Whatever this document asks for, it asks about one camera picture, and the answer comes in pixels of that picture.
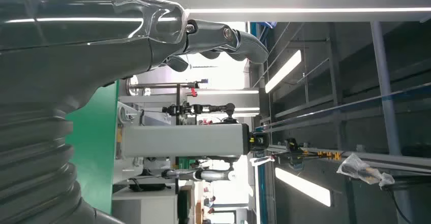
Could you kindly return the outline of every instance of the metal frame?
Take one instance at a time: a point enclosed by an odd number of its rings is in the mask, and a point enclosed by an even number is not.
[[[405,68],[398,69],[393,71],[391,74],[388,71],[387,63],[386,63],[386,53],[384,49],[384,41],[383,35],[379,22],[371,22],[371,31],[373,35],[373,46],[375,50],[376,57],[376,65],[378,69],[378,78],[379,83],[377,84],[375,80],[370,79],[369,81],[361,82],[353,86],[349,91],[345,91],[345,95],[343,96],[343,90],[341,88],[341,77],[340,77],[340,55],[337,50],[336,43],[336,35],[335,35],[335,25],[334,23],[328,23],[328,39],[327,40],[319,40],[316,42],[326,42],[328,48],[328,58],[320,62],[315,68],[310,70],[304,75],[303,78],[297,81],[296,84],[290,86],[286,91],[282,93],[282,95],[277,93],[272,93],[274,98],[269,97],[269,102],[271,104],[271,100],[277,100],[282,96],[289,94],[291,91],[298,89],[303,84],[305,85],[305,91],[307,93],[307,84],[308,80],[317,77],[322,74],[324,71],[329,69],[331,76],[331,85],[332,85],[332,94],[321,97],[319,99],[308,101],[308,96],[306,96],[306,103],[300,106],[296,106],[294,108],[289,108],[285,111],[279,112],[273,115],[273,109],[270,109],[269,118],[265,118],[261,120],[261,123],[265,123],[265,126],[261,126],[258,128],[265,129],[266,132],[278,132],[285,131],[289,129],[294,129],[298,127],[318,125],[323,123],[333,123],[334,129],[336,133],[336,141],[338,152],[344,152],[347,149],[345,145],[346,142],[346,132],[345,132],[345,122],[351,119],[358,118],[368,118],[375,116],[384,116],[385,119],[385,127],[386,127],[386,135],[388,138],[388,146],[390,149],[391,155],[384,154],[369,154],[369,153],[358,153],[359,157],[363,158],[369,165],[377,168],[385,168],[385,169],[398,169],[405,171],[414,171],[420,173],[431,173],[431,159],[423,159],[418,157],[406,157],[401,156],[401,150],[399,147],[398,141],[398,130],[396,126],[395,113],[404,113],[404,112],[413,112],[413,111],[421,111],[431,108],[431,99],[414,99],[409,100],[407,102],[398,103],[396,106],[393,103],[393,99],[399,95],[402,95],[405,92],[415,93],[416,91],[423,91],[424,89],[429,89],[431,84],[424,84],[421,86],[416,86],[404,91],[398,91],[395,93],[391,92],[390,83],[423,73],[424,71],[431,70],[430,59],[423,60],[421,62],[417,62],[411,64]],[[281,36],[275,43],[274,47],[278,44]],[[266,77],[269,79],[268,70],[275,63],[275,60],[279,58],[281,53],[288,48],[289,44],[294,41],[290,40],[287,42],[284,49],[272,60],[271,64],[267,66],[266,69],[263,70],[260,78],[253,87],[255,87],[259,82],[261,82],[262,78]],[[356,95],[363,91],[368,91],[370,89],[380,88],[381,96],[369,98],[366,100],[355,101],[352,103],[344,104],[343,100],[346,97]],[[292,118],[276,121],[276,118],[286,117],[289,114],[312,108],[315,106],[323,105],[329,102],[333,102],[333,107],[319,110],[317,112],[308,113],[305,115],[294,116]],[[359,108],[361,110],[356,111],[344,111],[345,108],[351,106],[359,106],[361,103],[366,103],[368,106],[366,108]],[[270,145],[268,151],[281,152],[285,151],[285,146],[278,145]],[[350,155],[350,152],[345,152],[343,156],[347,157]],[[356,223],[356,213],[354,207],[354,196],[353,196],[353,188],[351,182],[346,181],[346,194],[348,199],[348,209],[349,209],[349,222]],[[408,217],[408,219],[413,221],[413,217],[411,214],[411,207],[409,196],[405,191],[398,191],[395,193],[395,197],[399,203],[401,203],[400,207],[402,212]],[[405,223],[403,219],[398,217],[398,223]]]

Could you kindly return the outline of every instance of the metal beam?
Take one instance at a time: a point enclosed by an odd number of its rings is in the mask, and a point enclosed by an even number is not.
[[[338,50],[338,43],[336,40],[335,23],[333,22],[328,23],[328,36],[329,42],[327,43],[327,49],[329,56],[329,71],[331,74],[332,101],[333,105],[336,107],[343,104],[343,88],[341,86],[340,75],[341,56]],[[332,116],[337,148],[339,150],[345,150],[347,149],[346,122],[341,119],[340,109],[334,110]],[[344,179],[344,192],[346,194],[348,222],[350,224],[356,224],[357,218],[353,184],[347,178]]]
[[[386,62],[385,44],[383,41],[382,27],[380,22],[371,22],[371,33],[373,35],[374,53],[376,56],[377,73],[379,75],[380,93],[382,96],[391,94],[391,85],[389,78],[388,65]],[[389,153],[401,155],[401,147],[398,140],[398,128],[395,119],[395,110],[392,98],[382,100],[383,116],[385,119],[386,137],[388,140]],[[395,199],[398,200],[399,207],[407,219],[412,220],[412,208],[409,193],[406,190],[394,193]],[[406,221],[398,213],[398,223]]]
[[[424,111],[424,110],[430,110],[430,109],[431,109],[431,99],[422,99],[422,100],[412,101],[412,102],[403,102],[395,106],[395,112],[397,114],[412,113],[412,112]],[[383,110],[382,110],[382,107],[379,106],[379,107],[363,109],[359,111],[344,112],[341,114],[341,120],[349,121],[349,120],[356,120],[356,119],[363,119],[363,118],[378,117],[382,115],[383,115]],[[332,116],[328,115],[317,119],[309,119],[303,122],[289,123],[286,126],[274,127],[272,129],[265,130],[265,132],[269,132],[269,131],[278,132],[278,131],[284,131],[284,130],[290,130],[290,129],[297,129],[305,126],[321,125],[321,124],[326,124],[331,122],[332,122]]]
[[[411,171],[417,173],[431,173],[431,158],[423,157],[411,157],[402,155],[391,155],[391,154],[374,154],[364,152],[352,152],[352,151],[341,151],[331,149],[320,149],[320,148],[301,148],[308,152],[338,152],[342,153],[342,159],[340,161],[322,158],[321,160],[330,161],[339,164],[345,160],[351,154],[357,155],[361,160],[375,168],[400,170],[400,171]]]
[[[431,70],[431,58],[409,64],[406,67],[400,68],[393,72],[390,72],[389,77],[391,83],[406,79],[411,76],[422,74],[424,72],[429,72]],[[379,82],[378,78],[369,79],[366,81],[361,81],[353,85],[350,89],[346,91],[346,96],[355,95],[363,91],[367,91],[373,88],[378,88]]]
[[[279,113],[277,113],[275,115],[275,117],[278,118],[278,117],[286,116],[286,115],[289,115],[291,113],[294,113],[294,112],[297,112],[297,111],[301,111],[301,110],[304,110],[304,109],[307,109],[307,108],[310,108],[310,107],[318,106],[318,105],[321,105],[321,104],[325,104],[325,103],[330,102],[330,101],[332,101],[332,95],[331,94],[327,95],[327,96],[324,96],[324,97],[321,97],[321,98],[318,98],[316,100],[310,101],[310,102],[308,102],[306,104],[303,104],[303,105],[300,105],[300,106],[296,106],[296,107],[290,108],[288,110],[279,112]]]

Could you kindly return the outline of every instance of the light fixture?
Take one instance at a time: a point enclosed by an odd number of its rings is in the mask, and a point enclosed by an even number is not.
[[[330,207],[331,206],[331,191],[321,187],[315,183],[307,181],[303,178],[297,177],[289,172],[280,168],[275,169],[275,176],[288,185],[296,188],[311,198],[319,201],[320,203]]]
[[[5,21],[5,23],[21,23],[21,22],[34,22],[35,19],[12,19]],[[118,18],[118,17],[48,17],[37,18],[38,22],[82,22],[82,21],[106,21],[106,22],[142,22],[142,18]]]
[[[207,8],[186,9],[187,13],[364,13],[431,12],[431,7],[412,8]]]
[[[265,92],[269,93],[280,81],[286,77],[302,61],[301,51],[298,50],[293,56],[280,68],[280,70],[265,85]]]
[[[256,223],[260,224],[260,196],[259,196],[259,172],[255,168],[255,196],[256,196]]]
[[[202,90],[197,91],[198,95],[207,95],[207,94],[250,94],[250,93],[259,93],[258,90]]]
[[[235,111],[258,111],[260,110],[259,107],[239,107],[235,108]]]

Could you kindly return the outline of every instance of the black cable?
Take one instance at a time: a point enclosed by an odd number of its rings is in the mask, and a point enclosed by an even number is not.
[[[138,189],[138,192],[142,192],[143,191],[141,189],[141,187],[139,186],[139,182],[138,182],[138,180],[136,180],[136,178],[129,178],[129,180],[132,180],[136,184],[136,188]]]
[[[412,224],[412,222],[410,220],[407,219],[407,217],[403,214],[403,212],[400,210],[398,203],[395,200],[395,196],[393,194],[392,191],[389,191],[388,194],[391,196],[393,203],[395,204],[395,208],[398,211],[399,215],[408,223],[408,224]]]

